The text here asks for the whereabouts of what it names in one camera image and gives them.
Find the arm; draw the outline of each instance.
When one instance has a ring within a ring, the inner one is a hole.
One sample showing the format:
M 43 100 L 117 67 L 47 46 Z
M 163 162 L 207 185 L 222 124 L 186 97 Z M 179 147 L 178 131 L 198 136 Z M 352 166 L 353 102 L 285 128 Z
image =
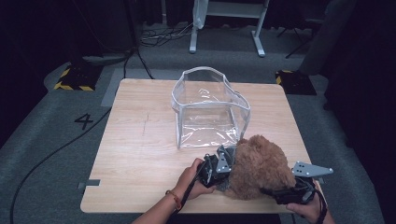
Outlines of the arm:
M 181 174 L 176 186 L 172 191 L 181 200 L 184 192 L 194 179 L 197 172 L 197 166 L 203 162 L 200 159 L 195 159 L 191 167 L 187 167 Z M 189 200 L 198 197 L 201 194 L 212 193 L 215 187 L 207 189 L 201 182 L 196 181 L 194 187 L 189 195 Z M 163 196 L 154 206 L 152 206 L 146 213 L 137 218 L 133 224 L 164 224 L 172 213 L 176 210 L 177 203 L 174 195 L 169 193 Z
M 314 200 L 312 200 L 312 202 L 309 204 L 289 203 L 286 205 L 286 208 L 300 216 L 303 216 L 309 223 L 315 224 L 317 223 L 320 213 L 319 197 L 317 194 L 315 194 Z M 335 224 L 335 221 L 332 218 L 329 210 L 327 210 L 323 224 Z

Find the light wood tabletop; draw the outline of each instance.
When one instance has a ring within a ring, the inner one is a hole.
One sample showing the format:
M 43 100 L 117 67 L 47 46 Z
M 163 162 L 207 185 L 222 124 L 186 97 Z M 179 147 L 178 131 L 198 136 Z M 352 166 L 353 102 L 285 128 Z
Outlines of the light wood tabletop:
M 217 147 L 177 148 L 176 116 L 171 107 L 174 80 L 124 79 L 110 112 L 92 167 L 81 210 L 86 213 L 144 213 L 172 189 L 185 167 Z M 231 83 L 251 107 L 245 138 L 261 134 L 285 152 L 289 167 L 311 163 L 279 85 Z M 215 190 L 187 201 L 180 213 L 288 213 L 269 197 L 233 200 Z

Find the bracelet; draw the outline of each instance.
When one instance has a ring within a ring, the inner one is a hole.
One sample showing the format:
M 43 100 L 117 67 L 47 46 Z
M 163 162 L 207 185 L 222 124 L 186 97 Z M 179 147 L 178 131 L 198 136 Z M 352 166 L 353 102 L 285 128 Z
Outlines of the bracelet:
M 181 209 L 181 201 L 180 201 L 180 199 L 177 197 L 177 195 L 172 191 L 172 190 L 167 190 L 166 192 L 165 192 L 165 195 L 166 194 L 172 194 L 173 196 L 174 196 L 174 199 L 175 199 L 175 202 L 176 202 L 176 209 L 177 210 L 180 210 Z

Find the brown stuffed animal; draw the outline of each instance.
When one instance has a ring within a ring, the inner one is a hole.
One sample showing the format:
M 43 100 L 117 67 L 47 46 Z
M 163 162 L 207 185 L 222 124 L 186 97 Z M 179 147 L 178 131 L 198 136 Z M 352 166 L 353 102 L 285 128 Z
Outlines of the brown stuffed animal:
M 242 200 L 261 197 L 260 188 L 278 190 L 296 184 L 282 149 L 262 135 L 236 144 L 235 164 L 229 177 L 225 195 Z

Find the clear plastic bag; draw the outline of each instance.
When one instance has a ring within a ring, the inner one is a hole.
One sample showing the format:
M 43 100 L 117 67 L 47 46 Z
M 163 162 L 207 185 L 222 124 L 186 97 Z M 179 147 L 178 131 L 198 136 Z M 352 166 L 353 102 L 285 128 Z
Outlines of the clear plastic bag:
M 250 120 L 250 105 L 211 67 L 184 71 L 172 91 L 177 147 L 235 146 Z

